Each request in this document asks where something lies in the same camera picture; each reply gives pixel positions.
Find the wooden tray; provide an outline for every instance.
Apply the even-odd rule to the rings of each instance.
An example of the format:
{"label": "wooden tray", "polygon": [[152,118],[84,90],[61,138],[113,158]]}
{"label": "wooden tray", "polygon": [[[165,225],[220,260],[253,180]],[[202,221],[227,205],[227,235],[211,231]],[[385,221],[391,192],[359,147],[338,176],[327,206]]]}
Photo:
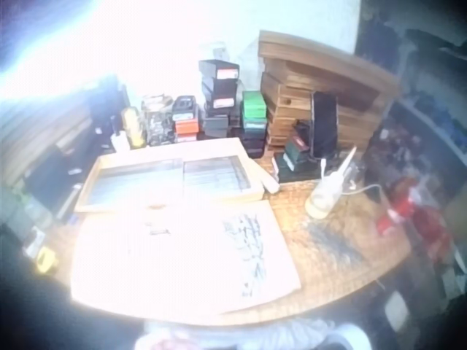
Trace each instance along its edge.
{"label": "wooden tray", "polygon": [[239,139],[216,139],[104,155],[76,212],[158,208],[181,201],[257,201],[264,189]]}

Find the wooden desk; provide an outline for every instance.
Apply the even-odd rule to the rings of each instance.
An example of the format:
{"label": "wooden desk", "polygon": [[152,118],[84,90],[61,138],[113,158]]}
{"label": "wooden desk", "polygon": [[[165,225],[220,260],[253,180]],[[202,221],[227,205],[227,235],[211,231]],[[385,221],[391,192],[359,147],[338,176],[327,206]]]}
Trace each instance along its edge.
{"label": "wooden desk", "polygon": [[[264,157],[259,163],[271,171],[271,158]],[[374,227],[384,211],[383,206],[370,201],[365,194],[343,196],[324,220],[312,220],[304,210],[304,203],[312,182],[295,182],[282,185],[276,195],[266,195],[274,210],[279,226],[300,276],[302,288],[272,303],[242,311],[209,317],[208,319],[171,319],[167,321],[227,326],[255,324],[286,316],[298,315],[338,300],[377,280],[401,263],[411,248],[401,227],[390,236],[380,237]],[[336,235],[345,237],[349,245],[360,252],[360,262],[339,259],[339,253],[317,241],[307,230],[307,225],[326,226]],[[56,247],[61,266],[55,277],[69,285],[72,247],[79,225],[58,230],[56,239],[50,242]]]}

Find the smartphone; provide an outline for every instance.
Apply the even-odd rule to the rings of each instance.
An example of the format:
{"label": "smartphone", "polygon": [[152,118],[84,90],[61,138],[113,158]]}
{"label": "smartphone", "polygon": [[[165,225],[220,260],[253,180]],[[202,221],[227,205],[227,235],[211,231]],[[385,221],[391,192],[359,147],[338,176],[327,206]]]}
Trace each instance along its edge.
{"label": "smartphone", "polygon": [[337,152],[337,97],[313,92],[312,118],[309,129],[310,153],[314,159],[331,159]]}

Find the drawing on paper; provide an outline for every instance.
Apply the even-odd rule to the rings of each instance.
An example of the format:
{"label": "drawing on paper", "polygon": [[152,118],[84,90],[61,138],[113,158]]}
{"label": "drawing on paper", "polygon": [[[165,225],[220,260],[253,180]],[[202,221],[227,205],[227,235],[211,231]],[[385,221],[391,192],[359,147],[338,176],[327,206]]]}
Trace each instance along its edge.
{"label": "drawing on paper", "polygon": [[263,239],[258,218],[240,214],[223,221],[225,232],[233,239],[243,261],[244,284],[242,297],[256,295],[266,278],[263,259]]}

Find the small label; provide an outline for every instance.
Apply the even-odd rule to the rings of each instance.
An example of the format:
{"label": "small label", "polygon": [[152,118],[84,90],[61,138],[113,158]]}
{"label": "small label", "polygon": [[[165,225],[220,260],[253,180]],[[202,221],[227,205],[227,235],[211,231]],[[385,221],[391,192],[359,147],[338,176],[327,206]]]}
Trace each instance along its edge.
{"label": "small label", "polygon": [[389,131],[387,129],[382,129],[379,135],[380,140],[385,140],[389,136]]}
{"label": "small label", "polygon": [[294,136],[293,139],[300,147],[305,147],[305,143],[298,136]]}
{"label": "small label", "polygon": [[295,166],[292,164],[292,161],[290,160],[290,158],[288,157],[288,155],[286,155],[286,154],[284,153],[284,156],[283,156],[283,157],[284,157],[284,161],[285,161],[285,163],[287,164],[287,166],[289,167],[289,169],[290,169],[291,171],[293,171],[293,169],[295,169]]}
{"label": "small label", "polygon": [[238,79],[239,70],[238,69],[219,69],[217,71],[218,79]]}
{"label": "small label", "polygon": [[72,170],[68,170],[68,175],[76,175],[76,174],[81,174],[82,169],[80,168],[74,168]]}
{"label": "small label", "polygon": [[191,120],[194,119],[195,115],[193,113],[179,113],[179,114],[174,114],[172,119],[175,122],[179,122],[180,120]]}
{"label": "small label", "polygon": [[279,173],[279,168],[277,168],[276,158],[272,158],[272,167],[274,168],[274,173]]}
{"label": "small label", "polygon": [[244,125],[245,129],[266,129],[266,124],[257,122],[246,122]]}
{"label": "small label", "polygon": [[219,98],[218,100],[214,100],[212,106],[214,108],[226,108],[226,107],[233,107],[235,105],[234,98]]}

